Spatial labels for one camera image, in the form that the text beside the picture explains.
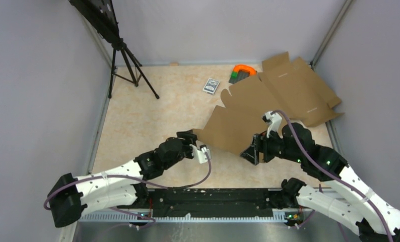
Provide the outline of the brown cardboard box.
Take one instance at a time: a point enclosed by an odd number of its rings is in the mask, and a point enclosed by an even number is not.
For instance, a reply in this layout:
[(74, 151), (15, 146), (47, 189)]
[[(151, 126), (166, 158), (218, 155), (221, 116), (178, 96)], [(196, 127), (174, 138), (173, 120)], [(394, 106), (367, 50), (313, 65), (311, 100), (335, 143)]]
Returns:
[(222, 90), (224, 106), (215, 106), (203, 129), (194, 129), (199, 141), (240, 156), (255, 134), (267, 130), (263, 115), (283, 110), (277, 98), (258, 76), (250, 76)]
[(284, 52), (261, 64), (260, 80), (289, 118), (316, 127), (343, 115), (333, 110), (342, 100), (301, 57), (290, 61)]

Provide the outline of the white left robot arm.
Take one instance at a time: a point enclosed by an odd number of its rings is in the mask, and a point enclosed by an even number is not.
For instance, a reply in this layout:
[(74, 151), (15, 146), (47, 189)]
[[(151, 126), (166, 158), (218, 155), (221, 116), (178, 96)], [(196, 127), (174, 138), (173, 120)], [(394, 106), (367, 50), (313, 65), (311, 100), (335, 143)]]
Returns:
[(151, 180), (184, 159), (203, 164), (210, 158), (208, 147), (197, 145), (193, 131), (177, 132), (176, 137), (166, 139), (156, 149), (115, 168), (85, 176), (62, 175), (48, 193), (44, 208), (51, 212), (56, 228), (106, 208), (142, 208), (150, 200), (147, 185)]

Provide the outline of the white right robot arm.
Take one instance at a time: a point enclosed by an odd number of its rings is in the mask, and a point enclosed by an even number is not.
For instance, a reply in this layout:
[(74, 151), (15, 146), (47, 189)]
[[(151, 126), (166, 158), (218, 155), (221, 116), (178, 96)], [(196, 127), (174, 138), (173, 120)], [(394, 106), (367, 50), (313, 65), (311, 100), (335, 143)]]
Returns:
[(350, 229), (361, 241), (400, 241), (400, 209), (363, 182), (340, 153), (317, 144), (310, 130), (290, 123), (281, 133), (269, 126), (245, 135), (242, 158), (253, 164), (274, 158), (296, 162), (307, 175), (343, 198), (330, 198), (305, 182), (290, 178), (282, 182), (277, 207), (311, 208)]

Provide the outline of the blue playing card deck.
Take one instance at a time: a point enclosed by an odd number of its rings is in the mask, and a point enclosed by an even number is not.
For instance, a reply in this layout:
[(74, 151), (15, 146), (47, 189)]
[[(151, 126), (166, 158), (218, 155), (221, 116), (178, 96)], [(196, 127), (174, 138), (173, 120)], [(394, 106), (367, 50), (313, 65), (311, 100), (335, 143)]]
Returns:
[(218, 86), (220, 84), (220, 81), (213, 79), (213, 78), (208, 78), (206, 81), (204, 87), (202, 88), (202, 91), (214, 95), (218, 89)]

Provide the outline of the grey toy brick plate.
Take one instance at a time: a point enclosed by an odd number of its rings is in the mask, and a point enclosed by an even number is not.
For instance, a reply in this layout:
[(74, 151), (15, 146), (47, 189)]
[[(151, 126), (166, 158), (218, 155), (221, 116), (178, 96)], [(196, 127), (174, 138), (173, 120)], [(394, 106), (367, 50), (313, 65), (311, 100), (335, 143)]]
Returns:
[(243, 70), (240, 70), (240, 71), (238, 71), (238, 76), (237, 77), (232, 77), (230, 75), (229, 83), (230, 84), (235, 84), (235, 83), (237, 83), (237, 82), (239, 82), (239, 81), (241, 81), (241, 80), (243, 80), (243, 79), (245, 79), (245, 78), (247, 78), (249, 76), (250, 76), (249, 72), (245, 72)]

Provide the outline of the orange curved toy piece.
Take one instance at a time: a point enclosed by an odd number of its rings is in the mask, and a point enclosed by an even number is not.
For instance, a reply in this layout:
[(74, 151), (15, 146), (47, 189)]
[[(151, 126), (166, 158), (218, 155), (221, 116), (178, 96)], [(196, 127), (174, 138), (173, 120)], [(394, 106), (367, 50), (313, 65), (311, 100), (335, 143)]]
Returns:
[(243, 70), (243, 71), (245, 71), (245, 72), (249, 72), (249, 73), (250, 73), (250, 76), (256, 75), (256, 74), (257, 74), (257, 70), (256, 70), (256, 69), (254, 69), (254, 68), (251, 67), (251, 66), (244, 65), (244, 64), (236, 65), (236, 66), (233, 68), (233, 71), (240, 71), (240, 70)]

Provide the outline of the black tripod stand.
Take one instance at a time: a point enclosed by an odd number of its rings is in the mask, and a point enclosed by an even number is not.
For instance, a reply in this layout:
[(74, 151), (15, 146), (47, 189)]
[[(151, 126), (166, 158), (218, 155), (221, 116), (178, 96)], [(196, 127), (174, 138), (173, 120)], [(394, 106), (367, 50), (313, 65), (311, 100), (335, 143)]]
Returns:
[[(129, 48), (123, 41), (123, 39), (121, 38), (118, 41), (113, 42), (111, 44), (111, 46), (113, 48), (113, 52), (112, 52), (111, 75), (110, 75), (110, 84), (109, 84), (109, 89), (108, 89), (108, 98), (109, 99), (112, 98), (114, 77), (119, 77), (123, 80), (126, 80), (126, 81), (134, 84), (135, 87), (138, 87), (140, 80), (144, 79), (146, 84), (149, 86), (149, 88), (153, 92), (155, 98), (159, 99), (160, 98), (159, 94), (155, 91), (155, 89), (149, 82), (148, 78), (145, 76), (144, 72), (141, 70), (141, 67), (143, 65), (138, 61), (138, 59), (134, 56), (134, 54), (129, 50)], [(125, 65), (126, 65), (128, 71), (129, 71), (131, 79), (128, 79), (122, 75), (119, 75), (116, 72), (117, 66), (115, 65), (115, 62), (116, 62), (116, 54), (118, 51), (121, 52), (121, 55), (123, 57), (123, 60), (125, 62)]]

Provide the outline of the black perforated board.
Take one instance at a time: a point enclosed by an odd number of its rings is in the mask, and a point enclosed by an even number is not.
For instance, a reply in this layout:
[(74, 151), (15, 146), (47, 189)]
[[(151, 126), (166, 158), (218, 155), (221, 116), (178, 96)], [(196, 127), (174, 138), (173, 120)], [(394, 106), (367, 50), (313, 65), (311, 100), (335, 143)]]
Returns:
[(112, 0), (69, 0), (69, 2), (108, 43), (120, 42)]

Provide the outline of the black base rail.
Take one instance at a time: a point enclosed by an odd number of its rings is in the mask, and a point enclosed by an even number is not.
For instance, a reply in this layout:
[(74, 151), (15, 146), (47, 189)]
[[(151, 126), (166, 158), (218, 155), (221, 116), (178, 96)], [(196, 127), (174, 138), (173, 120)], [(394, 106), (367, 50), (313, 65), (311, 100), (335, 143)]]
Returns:
[(152, 189), (128, 208), (147, 209), (158, 218), (247, 218), (272, 217), (275, 209), (298, 209), (299, 204), (282, 189)]

